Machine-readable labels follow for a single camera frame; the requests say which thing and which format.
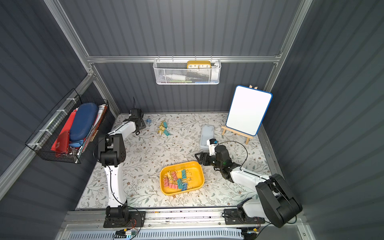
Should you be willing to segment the yellow plastic storage box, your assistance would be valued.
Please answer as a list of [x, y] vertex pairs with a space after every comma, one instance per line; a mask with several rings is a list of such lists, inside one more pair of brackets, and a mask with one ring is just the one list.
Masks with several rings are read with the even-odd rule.
[[199, 190], [204, 183], [202, 166], [196, 161], [167, 166], [160, 172], [161, 191], [167, 196]]

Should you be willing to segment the pink binder clip pair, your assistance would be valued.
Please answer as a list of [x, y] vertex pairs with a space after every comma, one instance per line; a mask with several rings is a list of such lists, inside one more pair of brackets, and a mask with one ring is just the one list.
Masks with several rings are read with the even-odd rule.
[[175, 171], [167, 172], [163, 176], [164, 187], [177, 190], [179, 188], [178, 180], [179, 178]]

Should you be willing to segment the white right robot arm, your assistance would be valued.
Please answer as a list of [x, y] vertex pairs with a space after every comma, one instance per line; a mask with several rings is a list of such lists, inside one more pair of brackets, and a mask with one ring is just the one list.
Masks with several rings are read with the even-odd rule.
[[200, 165], [214, 167], [225, 180], [257, 193], [257, 200], [254, 197], [247, 198], [235, 210], [224, 210], [223, 217], [228, 225], [267, 222], [281, 228], [303, 210], [302, 204], [281, 175], [262, 176], [247, 172], [232, 161], [224, 145], [212, 144], [208, 153], [197, 153], [195, 158]]

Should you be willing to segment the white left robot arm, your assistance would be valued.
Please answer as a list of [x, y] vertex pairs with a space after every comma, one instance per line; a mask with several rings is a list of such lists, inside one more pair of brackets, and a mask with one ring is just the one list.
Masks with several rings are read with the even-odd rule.
[[103, 166], [108, 181], [108, 207], [126, 205], [127, 197], [123, 190], [123, 163], [127, 157], [124, 140], [131, 134], [139, 135], [146, 128], [141, 109], [130, 110], [129, 117], [112, 129], [105, 137], [99, 138], [98, 162]]

